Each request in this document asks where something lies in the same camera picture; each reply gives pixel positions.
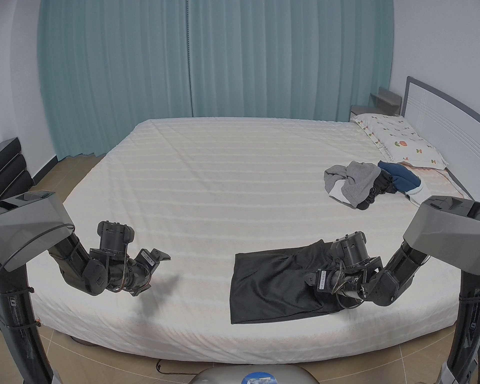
white wall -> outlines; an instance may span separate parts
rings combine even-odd
[[[36,58],[40,0],[0,0],[0,141],[18,136],[32,177],[54,156]]]
[[[390,90],[413,76],[480,113],[480,0],[394,0]]]

white bed sheet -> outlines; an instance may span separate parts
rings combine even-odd
[[[416,207],[402,194],[368,210],[330,198],[323,172],[382,155],[353,123],[194,118],[139,124],[80,182],[65,206],[84,246],[97,223],[135,229],[129,255],[169,253],[139,297],[91,297],[67,286],[44,253],[28,263],[41,321],[119,351],[173,360],[288,363],[385,348],[454,323],[460,271],[435,259],[390,307],[269,324],[230,324],[229,288],[238,252],[298,247],[362,230],[384,264]],[[434,170],[432,194],[458,195]]]

curtain fold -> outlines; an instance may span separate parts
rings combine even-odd
[[[348,121],[388,88],[393,0],[42,0],[38,67],[61,159],[146,119]]]
[[[106,153],[146,119],[191,117],[186,31],[186,1],[42,1],[38,66],[58,158]]]
[[[388,88],[391,0],[189,1],[194,116],[348,121]]]

bed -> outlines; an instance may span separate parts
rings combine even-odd
[[[442,151],[442,142],[432,136],[443,128],[431,124],[428,115],[442,111],[448,120],[446,105],[451,110],[458,106],[443,97],[445,104],[432,112],[429,97],[436,94],[413,80],[409,79],[404,114]],[[474,131],[480,132],[480,117],[475,118]],[[473,142],[480,142],[472,135],[468,134]],[[448,148],[443,156],[459,167],[458,156],[467,154],[451,154]],[[418,271],[412,286],[389,307],[364,303],[355,310],[301,320],[230,324],[235,253],[298,247],[320,238],[332,241],[362,230],[370,255],[380,255],[384,264],[388,261],[416,207],[397,193],[379,196],[366,211],[354,210],[330,198],[323,183],[323,171],[333,164],[381,159],[373,142],[353,123],[145,121],[78,184],[65,207],[87,249],[98,246],[99,221],[119,221],[135,229],[131,256],[155,247],[172,260],[160,264],[152,288],[138,297],[107,291],[91,297],[67,286],[56,263],[44,253],[27,265],[35,287],[35,313],[45,325],[123,352],[257,364],[359,354],[452,325],[460,271],[436,259]],[[471,183],[465,185],[462,172],[454,173],[457,184],[446,173],[417,172],[432,194],[461,196],[455,187],[459,183],[473,187],[469,192],[474,197],[480,192]]]

gray knit garment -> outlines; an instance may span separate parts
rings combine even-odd
[[[345,179],[342,193],[354,208],[364,201],[373,182],[382,170],[372,163],[357,163],[352,161],[347,167],[334,165],[324,172],[325,189],[328,193],[338,180]]]

